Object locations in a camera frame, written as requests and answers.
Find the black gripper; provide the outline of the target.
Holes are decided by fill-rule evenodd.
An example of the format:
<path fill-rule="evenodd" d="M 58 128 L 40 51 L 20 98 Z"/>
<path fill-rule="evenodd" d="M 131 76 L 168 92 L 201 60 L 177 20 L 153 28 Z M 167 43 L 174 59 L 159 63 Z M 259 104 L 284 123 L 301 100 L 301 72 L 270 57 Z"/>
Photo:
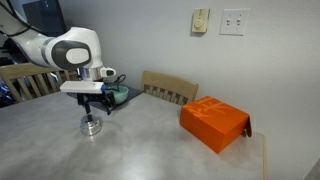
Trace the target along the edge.
<path fill-rule="evenodd" d="M 105 93 L 102 94 L 88 94 L 88 93 L 77 93 L 77 102 L 79 105 L 84 105 L 85 103 L 89 102 L 100 102 L 106 105 L 106 112 L 107 115 L 110 115 L 114 105 L 115 105 L 115 98 L 113 93 Z M 88 122 L 92 122 L 92 114 L 89 104 L 84 105 L 86 116 Z"/>

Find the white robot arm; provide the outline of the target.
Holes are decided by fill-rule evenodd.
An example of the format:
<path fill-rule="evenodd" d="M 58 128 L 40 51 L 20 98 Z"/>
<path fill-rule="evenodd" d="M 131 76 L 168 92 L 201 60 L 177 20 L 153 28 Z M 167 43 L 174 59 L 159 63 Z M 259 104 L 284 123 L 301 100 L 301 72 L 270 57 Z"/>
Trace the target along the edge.
<path fill-rule="evenodd" d="M 61 86 L 62 91 L 76 93 L 78 103 L 86 108 L 87 114 L 90 113 L 89 101 L 100 102 L 107 114 L 111 114 L 115 97 L 106 93 L 107 87 L 103 83 L 97 91 L 72 90 L 75 85 L 84 88 L 104 77 L 116 75 L 115 69 L 102 62 L 100 42 L 94 30 L 72 27 L 60 36 L 48 36 L 27 23 L 10 0 L 1 0 L 0 6 L 1 32 L 17 44 L 31 63 L 59 70 L 84 70 L 81 81 L 66 81 Z"/>

